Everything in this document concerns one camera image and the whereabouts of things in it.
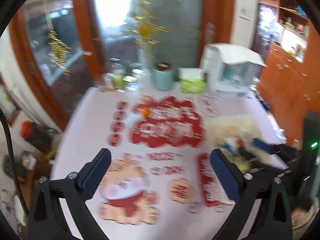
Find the white plastic storage bin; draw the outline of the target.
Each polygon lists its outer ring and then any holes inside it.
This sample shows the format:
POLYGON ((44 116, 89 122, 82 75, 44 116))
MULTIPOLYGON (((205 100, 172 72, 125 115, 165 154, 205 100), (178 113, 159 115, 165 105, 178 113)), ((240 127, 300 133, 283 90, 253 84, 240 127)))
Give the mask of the white plastic storage bin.
POLYGON ((227 157, 237 155, 239 145, 253 155, 260 155, 260 150, 252 144, 254 139, 267 144, 279 142, 270 121, 260 122, 252 115, 207 118, 204 127, 209 145, 227 157))

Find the green pastry packet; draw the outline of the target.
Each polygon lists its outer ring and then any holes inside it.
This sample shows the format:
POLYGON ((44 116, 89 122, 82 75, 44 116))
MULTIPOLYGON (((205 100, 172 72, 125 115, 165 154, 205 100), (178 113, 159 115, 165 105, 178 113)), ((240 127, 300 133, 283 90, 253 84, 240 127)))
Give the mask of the green pastry packet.
POLYGON ((232 163, 235 164, 242 173, 247 173, 251 170, 251 164, 245 159, 234 158, 232 163))

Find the green tissue box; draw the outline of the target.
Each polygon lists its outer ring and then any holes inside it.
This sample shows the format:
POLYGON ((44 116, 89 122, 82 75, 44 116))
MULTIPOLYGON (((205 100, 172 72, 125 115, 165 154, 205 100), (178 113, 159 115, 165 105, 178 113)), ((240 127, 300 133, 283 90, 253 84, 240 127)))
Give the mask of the green tissue box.
POLYGON ((180 92, 185 94, 204 93, 204 72, 201 68, 179 68, 178 76, 180 92))

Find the orange wooden cabinet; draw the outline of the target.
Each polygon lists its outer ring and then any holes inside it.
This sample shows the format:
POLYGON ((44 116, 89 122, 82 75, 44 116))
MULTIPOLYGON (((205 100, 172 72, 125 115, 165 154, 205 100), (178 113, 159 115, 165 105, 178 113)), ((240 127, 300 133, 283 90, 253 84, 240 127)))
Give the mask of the orange wooden cabinet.
POLYGON ((319 34, 313 24, 302 63, 272 43, 266 65, 258 91, 284 130, 287 143, 300 142, 306 111, 319 112, 319 34))

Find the orange white snack packet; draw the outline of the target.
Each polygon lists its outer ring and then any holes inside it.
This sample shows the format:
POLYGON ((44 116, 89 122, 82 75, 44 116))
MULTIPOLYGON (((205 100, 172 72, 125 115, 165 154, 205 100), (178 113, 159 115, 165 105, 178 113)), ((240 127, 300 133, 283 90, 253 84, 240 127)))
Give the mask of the orange white snack packet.
POLYGON ((124 123, 126 126, 133 126, 134 124, 145 120, 150 114, 151 111, 146 107, 137 108, 134 112, 131 112, 128 115, 124 123))

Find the pink printed table mat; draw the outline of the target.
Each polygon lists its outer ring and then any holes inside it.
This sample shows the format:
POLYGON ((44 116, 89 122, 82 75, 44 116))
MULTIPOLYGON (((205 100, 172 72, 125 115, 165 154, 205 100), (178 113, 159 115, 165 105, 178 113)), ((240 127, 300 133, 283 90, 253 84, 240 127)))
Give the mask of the pink printed table mat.
POLYGON ((102 148, 112 163, 86 205, 109 239, 212 239, 234 202, 209 163, 207 118, 252 115, 269 120, 257 98, 214 100, 178 87, 126 92, 87 90, 58 149, 51 178, 80 171, 102 148), (133 126, 137 108, 151 114, 133 126))

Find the green label glass jar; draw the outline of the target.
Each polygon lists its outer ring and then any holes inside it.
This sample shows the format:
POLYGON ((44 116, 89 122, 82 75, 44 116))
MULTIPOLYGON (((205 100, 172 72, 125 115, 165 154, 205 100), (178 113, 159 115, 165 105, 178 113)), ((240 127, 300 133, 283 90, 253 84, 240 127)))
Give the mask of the green label glass jar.
POLYGON ((109 59, 112 72, 111 72, 111 81, 115 90, 123 91, 125 89, 125 81, 123 80, 126 70, 120 64, 120 59, 110 58, 109 59))

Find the white countertop appliance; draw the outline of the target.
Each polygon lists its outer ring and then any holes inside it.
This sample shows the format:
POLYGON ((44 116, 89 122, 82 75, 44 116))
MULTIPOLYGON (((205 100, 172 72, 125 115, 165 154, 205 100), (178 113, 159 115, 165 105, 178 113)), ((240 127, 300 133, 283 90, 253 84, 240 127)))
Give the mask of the white countertop appliance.
POLYGON ((264 67, 260 54, 229 43, 205 45, 200 61, 210 94, 217 99, 245 96, 264 67))

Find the teal cylindrical canister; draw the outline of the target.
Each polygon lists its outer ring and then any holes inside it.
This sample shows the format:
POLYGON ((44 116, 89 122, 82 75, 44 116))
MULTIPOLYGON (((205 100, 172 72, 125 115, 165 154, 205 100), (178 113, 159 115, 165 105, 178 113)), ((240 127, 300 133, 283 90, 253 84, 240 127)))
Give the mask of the teal cylindrical canister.
POLYGON ((151 81, 157 90, 170 90, 174 83, 175 70, 170 63, 159 62, 151 72, 151 81))

